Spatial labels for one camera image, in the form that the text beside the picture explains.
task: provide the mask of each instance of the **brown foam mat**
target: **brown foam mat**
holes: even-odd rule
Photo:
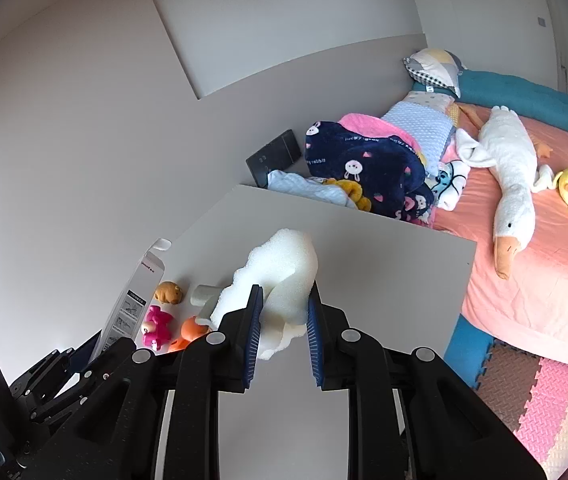
[[[510,431],[517,431],[531,388],[537,382],[539,356],[496,340],[489,348],[484,368],[477,378],[477,394]]]

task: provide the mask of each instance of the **orange toy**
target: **orange toy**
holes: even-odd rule
[[[207,326],[195,323],[195,316],[189,317],[182,323],[181,336],[171,343],[171,346],[168,348],[168,352],[178,352],[179,350],[183,350],[195,339],[206,335],[208,330],[209,328]]]

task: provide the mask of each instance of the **pink toy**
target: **pink toy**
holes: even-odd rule
[[[161,349],[162,345],[170,343],[173,340],[173,334],[168,328],[168,323],[173,320],[173,316],[167,312],[162,312],[157,305],[151,305],[148,308],[146,319],[142,323],[142,341],[144,346],[153,348],[156,352]]]

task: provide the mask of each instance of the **wall switch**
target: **wall switch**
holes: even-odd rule
[[[249,170],[251,170],[257,186],[267,187],[271,171],[287,170],[301,156],[302,152],[295,139],[295,134],[292,130],[286,130],[258,152],[247,158],[246,164]]]

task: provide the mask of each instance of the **blue foam mat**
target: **blue foam mat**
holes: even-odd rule
[[[460,314],[446,348],[444,361],[466,384],[475,387],[475,380],[482,370],[482,363],[493,339],[492,335],[475,328]]]

